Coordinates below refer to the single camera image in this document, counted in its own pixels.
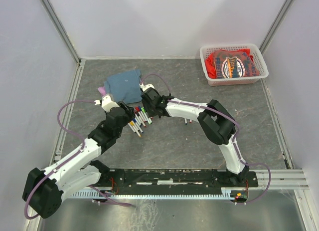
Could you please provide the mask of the blue cap marker with eraser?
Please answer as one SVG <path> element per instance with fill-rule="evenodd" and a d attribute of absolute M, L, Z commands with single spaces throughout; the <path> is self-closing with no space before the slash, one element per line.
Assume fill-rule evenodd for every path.
<path fill-rule="evenodd" d="M 144 122 L 148 122 L 148 120 L 147 120 L 147 118 L 145 117 L 145 115 L 143 114 L 142 109 L 141 109 L 140 106 L 138 106 L 138 110 L 139 110 L 139 113 L 140 113 L 141 117 L 143 118 L 143 121 L 144 121 Z"/>

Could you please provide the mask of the green cap marker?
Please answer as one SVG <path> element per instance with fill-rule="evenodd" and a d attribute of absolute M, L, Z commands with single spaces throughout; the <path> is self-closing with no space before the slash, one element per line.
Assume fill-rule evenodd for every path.
<path fill-rule="evenodd" d="M 147 122 L 148 122 L 149 124 L 152 124 L 152 120 L 151 120 L 150 117 L 147 115 L 147 113 L 146 113 L 144 107 L 142 107 L 141 110 L 142 110 L 142 112 L 143 112 L 143 114 L 144 114 L 144 116 L 145 116 Z"/>

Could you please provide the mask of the blue cloth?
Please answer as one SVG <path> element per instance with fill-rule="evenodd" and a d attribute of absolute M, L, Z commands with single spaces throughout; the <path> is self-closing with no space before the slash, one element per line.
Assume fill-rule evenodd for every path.
<path fill-rule="evenodd" d="M 140 70 L 130 70 L 108 76 L 104 82 L 105 91 L 111 94 L 115 102 L 126 104 L 141 102 Z"/>

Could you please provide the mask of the pink cloth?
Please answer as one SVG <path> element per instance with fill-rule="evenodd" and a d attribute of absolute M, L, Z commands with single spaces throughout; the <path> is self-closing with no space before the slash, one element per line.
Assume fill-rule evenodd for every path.
<path fill-rule="evenodd" d="M 101 94 L 101 96 L 105 96 L 106 95 L 106 90 L 105 90 L 105 87 L 98 87 L 98 92 Z"/>

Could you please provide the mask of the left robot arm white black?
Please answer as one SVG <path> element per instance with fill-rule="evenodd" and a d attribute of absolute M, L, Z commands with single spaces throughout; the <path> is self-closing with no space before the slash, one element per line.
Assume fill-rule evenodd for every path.
<path fill-rule="evenodd" d="M 115 145 L 135 114 L 134 109 L 124 102 L 96 100 L 93 103 L 102 107 L 106 118 L 87 138 L 77 134 L 81 144 L 60 161 L 43 170 L 34 168 L 28 173 L 22 193 L 26 219 L 48 218 L 74 192 L 95 183 L 98 186 L 109 183 L 110 174 L 89 162 Z"/>

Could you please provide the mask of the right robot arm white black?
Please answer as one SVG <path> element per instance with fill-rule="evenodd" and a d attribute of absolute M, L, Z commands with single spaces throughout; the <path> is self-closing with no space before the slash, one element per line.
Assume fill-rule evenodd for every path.
<path fill-rule="evenodd" d="M 142 103 L 149 116 L 178 117 L 198 122 L 207 139 L 219 146 L 226 162 L 229 183 L 238 187 L 246 181 L 249 167 L 236 140 L 239 125 L 220 102 L 193 103 L 171 95 L 161 96 L 152 85 L 142 85 L 141 91 Z"/>

